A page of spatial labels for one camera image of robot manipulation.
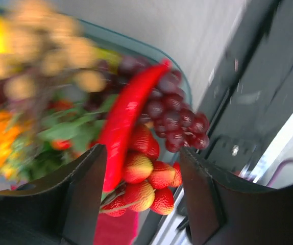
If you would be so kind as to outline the red chili pepper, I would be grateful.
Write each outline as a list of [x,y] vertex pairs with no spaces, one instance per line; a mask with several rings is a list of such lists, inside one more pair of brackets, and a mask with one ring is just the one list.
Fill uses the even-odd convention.
[[103,192],[112,191],[120,182],[121,169],[134,125],[152,89],[171,67],[171,61],[164,59],[161,63],[137,73],[113,104],[99,137],[99,143],[103,144],[107,151]]

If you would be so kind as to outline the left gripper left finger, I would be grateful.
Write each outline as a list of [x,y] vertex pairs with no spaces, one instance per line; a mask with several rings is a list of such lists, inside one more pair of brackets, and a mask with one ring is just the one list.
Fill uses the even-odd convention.
[[0,244],[93,244],[106,158],[97,144],[45,177],[0,191]]

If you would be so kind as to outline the brown longan bunch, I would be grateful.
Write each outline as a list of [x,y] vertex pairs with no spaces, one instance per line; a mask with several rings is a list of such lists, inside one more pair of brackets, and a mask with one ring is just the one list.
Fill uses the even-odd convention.
[[47,1],[17,1],[1,16],[6,52],[0,53],[0,86],[6,101],[33,99],[72,77],[85,92],[100,92],[98,49],[78,21]]

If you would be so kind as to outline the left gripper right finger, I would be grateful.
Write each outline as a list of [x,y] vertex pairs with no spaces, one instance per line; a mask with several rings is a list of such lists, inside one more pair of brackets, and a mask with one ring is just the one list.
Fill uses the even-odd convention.
[[189,148],[180,163],[193,244],[293,244],[293,185],[252,183]]

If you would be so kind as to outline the purple grape bunch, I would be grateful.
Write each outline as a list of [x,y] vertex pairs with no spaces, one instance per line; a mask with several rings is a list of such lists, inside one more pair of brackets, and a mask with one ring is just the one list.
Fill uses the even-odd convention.
[[[124,89],[137,73],[150,66],[152,65],[143,58],[123,57],[115,67],[117,85]],[[178,152],[183,146],[204,150],[209,145],[206,134],[209,121],[203,113],[193,113],[190,106],[184,103],[185,93],[180,88],[181,82],[182,73],[177,69],[169,70],[161,76],[133,130],[139,124],[150,124],[156,135],[165,140],[166,149],[172,153]]]

